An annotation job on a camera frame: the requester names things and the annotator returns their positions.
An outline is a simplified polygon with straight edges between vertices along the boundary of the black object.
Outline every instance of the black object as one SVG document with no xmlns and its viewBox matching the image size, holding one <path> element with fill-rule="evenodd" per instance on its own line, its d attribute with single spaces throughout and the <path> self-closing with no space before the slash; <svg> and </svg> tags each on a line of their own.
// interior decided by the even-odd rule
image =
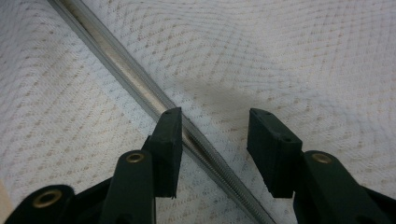
<svg viewBox="0 0 396 224">
<path fill-rule="evenodd" d="M 143 149 L 124 153 L 112 178 L 78 195 L 65 185 L 33 192 L 6 223 L 155 223 L 155 197 L 176 197 L 181 108 L 161 115 Z"/>
<path fill-rule="evenodd" d="M 396 222 L 396 201 L 360 186 L 334 156 L 303 142 L 273 114 L 250 109 L 247 150 L 274 198 L 291 198 L 299 223 Z"/>
</svg>

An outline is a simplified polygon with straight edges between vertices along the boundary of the brass rivet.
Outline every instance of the brass rivet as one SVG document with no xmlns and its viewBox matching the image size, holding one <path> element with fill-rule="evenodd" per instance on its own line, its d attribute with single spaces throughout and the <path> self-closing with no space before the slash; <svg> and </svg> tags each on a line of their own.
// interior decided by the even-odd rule
<svg viewBox="0 0 396 224">
<path fill-rule="evenodd" d="M 126 160 L 130 163 L 140 162 L 143 159 L 145 159 L 145 155 L 142 153 L 132 153 L 126 158 Z"/>
<path fill-rule="evenodd" d="M 62 192 L 58 189 L 49 189 L 44 193 L 38 195 L 33 201 L 33 207 L 45 208 L 60 200 L 62 198 Z"/>
<path fill-rule="evenodd" d="M 321 163 L 329 164 L 329 163 L 332 162 L 332 159 L 330 159 L 330 157 L 328 157 L 328 156 L 326 156 L 325 154 L 322 154 L 322 153 L 312 154 L 312 158 L 315 161 L 318 161 L 318 162 L 321 162 Z"/>
</svg>

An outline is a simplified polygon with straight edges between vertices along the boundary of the textured white fabric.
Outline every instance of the textured white fabric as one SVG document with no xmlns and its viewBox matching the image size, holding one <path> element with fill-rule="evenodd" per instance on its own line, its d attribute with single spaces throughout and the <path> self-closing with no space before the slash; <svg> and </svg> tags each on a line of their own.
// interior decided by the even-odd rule
<svg viewBox="0 0 396 224">
<path fill-rule="evenodd" d="M 295 217 L 246 151 L 251 107 L 396 197 L 394 1 L 84 2 L 278 223 Z"/>
<path fill-rule="evenodd" d="M 81 192 L 110 177 L 154 127 L 47 1 L 0 5 L 0 178 L 14 205 L 47 185 Z M 250 222 L 186 155 L 157 220 Z"/>
</svg>

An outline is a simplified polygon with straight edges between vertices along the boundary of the beige surface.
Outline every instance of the beige surface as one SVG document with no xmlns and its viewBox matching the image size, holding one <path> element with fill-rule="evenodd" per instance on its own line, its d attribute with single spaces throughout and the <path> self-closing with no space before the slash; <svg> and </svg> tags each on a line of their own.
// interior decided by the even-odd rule
<svg viewBox="0 0 396 224">
<path fill-rule="evenodd" d="M 3 182 L 0 180 L 0 223 L 4 223 L 12 211 L 12 204 L 8 198 Z"/>
</svg>

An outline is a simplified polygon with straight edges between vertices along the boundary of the woven fabric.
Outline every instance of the woven fabric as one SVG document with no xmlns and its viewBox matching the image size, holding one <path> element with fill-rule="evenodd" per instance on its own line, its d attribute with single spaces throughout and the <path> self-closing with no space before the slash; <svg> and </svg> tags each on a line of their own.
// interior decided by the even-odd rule
<svg viewBox="0 0 396 224">
<path fill-rule="evenodd" d="M 246 151 L 251 107 L 396 198 L 394 1 L 84 2 L 278 223 L 296 220 Z"/>
<path fill-rule="evenodd" d="M 76 192 L 114 172 L 154 121 L 47 1 L 0 6 L 0 178 L 18 205 L 52 184 Z M 183 155 L 177 198 L 157 199 L 158 223 L 249 223 Z"/>
</svg>

